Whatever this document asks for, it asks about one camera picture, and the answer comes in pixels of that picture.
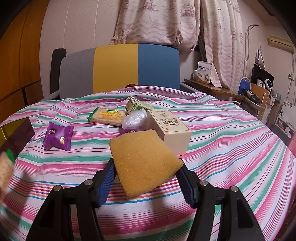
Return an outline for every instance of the metal rod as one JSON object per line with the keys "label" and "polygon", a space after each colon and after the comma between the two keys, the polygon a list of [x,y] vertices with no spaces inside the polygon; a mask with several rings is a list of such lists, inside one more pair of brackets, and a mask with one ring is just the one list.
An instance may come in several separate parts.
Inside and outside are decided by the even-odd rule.
{"label": "metal rod", "polygon": [[259,24],[251,24],[249,27],[248,27],[248,58],[246,59],[246,73],[244,74],[244,76],[247,75],[247,68],[248,68],[248,60],[249,60],[249,49],[250,49],[250,36],[249,36],[249,33],[250,31],[254,28],[254,26],[259,26]]}
{"label": "metal rod", "polygon": [[249,33],[250,33],[250,31],[254,28],[254,26],[259,26],[259,24],[251,24],[251,25],[248,27],[248,58],[247,58],[247,61],[249,60],[249,48],[250,48],[250,37],[249,37]]}

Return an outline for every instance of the striped bedsheet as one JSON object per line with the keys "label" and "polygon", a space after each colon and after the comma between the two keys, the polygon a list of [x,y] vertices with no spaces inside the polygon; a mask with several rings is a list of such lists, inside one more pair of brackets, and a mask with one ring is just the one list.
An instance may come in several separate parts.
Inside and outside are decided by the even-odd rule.
{"label": "striped bedsheet", "polygon": [[[272,241],[294,199],[296,161],[290,150],[262,122],[231,102],[201,92],[149,86],[36,103],[1,124],[29,117],[36,133],[18,156],[1,207],[0,221],[11,239],[26,239],[53,186],[76,186],[104,168],[111,157],[109,140],[119,128],[88,123],[87,117],[97,106],[124,110],[130,96],[173,111],[193,131],[187,153],[180,156],[188,169],[213,186],[237,185],[265,239]],[[49,121],[74,125],[70,152],[43,149]],[[71,211],[74,236],[80,240],[75,206]],[[217,205],[211,240],[218,236],[220,212]],[[176,178],[134,200],[126,199],[116,178],[107,202],[97,210],[105,239],[126,241],[186,240],[194,214]]]}

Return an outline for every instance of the curtain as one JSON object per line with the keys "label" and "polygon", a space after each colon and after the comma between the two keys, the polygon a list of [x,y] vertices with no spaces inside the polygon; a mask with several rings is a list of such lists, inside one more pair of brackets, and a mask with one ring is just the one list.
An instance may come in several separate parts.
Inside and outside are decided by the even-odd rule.
{"label": "curtain", "polygon": [[238,91],[243,70],[244,35],[237,0],[200,0],[211,82]]}
{"label": "curtain", "polygon": [[195,47],[200,27],[200,0],[124,0],[110,44],[152,43]]}

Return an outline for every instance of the screw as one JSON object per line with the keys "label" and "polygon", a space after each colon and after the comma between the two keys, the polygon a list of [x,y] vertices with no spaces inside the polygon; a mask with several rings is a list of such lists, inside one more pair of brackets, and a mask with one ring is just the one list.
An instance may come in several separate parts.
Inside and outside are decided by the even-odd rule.
{"label": "screw", "polygon": [[90,186],[92,184],[92,179],[87,179],[84,181],[84,184],[87,185],[87,186]]}
{"label": "screw", "polygon": [[55,191],[59,191],[59,190],[61,190],[61,186],[60,186],[60,185],[56,185],[56,186],[54,186],[54,190],[55,190]]}
{"label": "screw", "polygon": [[233,192],[237,192],[239,189],[237,186],[231,186],[230,188]]}
{"label": "screw", "polygon": [[206,180],[200,180],[200,185],[206,186],[208,182]]}

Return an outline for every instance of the purple wrapper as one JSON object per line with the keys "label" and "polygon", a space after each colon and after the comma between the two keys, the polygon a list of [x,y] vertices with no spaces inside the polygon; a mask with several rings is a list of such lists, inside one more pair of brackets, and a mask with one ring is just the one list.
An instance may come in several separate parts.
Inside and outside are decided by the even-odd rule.
{"label": "purple wrapper", "polygon": [[73,132],[74,126],[65,127],[49,122],[42,146],[45,149],[50,149],[55,146],[62,150],[70,151]]}
{"label": "purple wrapper", "polygon": [[122,130],[118,137],[121,136],[122,134],[125,134],[125,133],[128,133],[128,132],[137,132],[137,131],[140,131],[139,129],[125,129],[125,130]]}

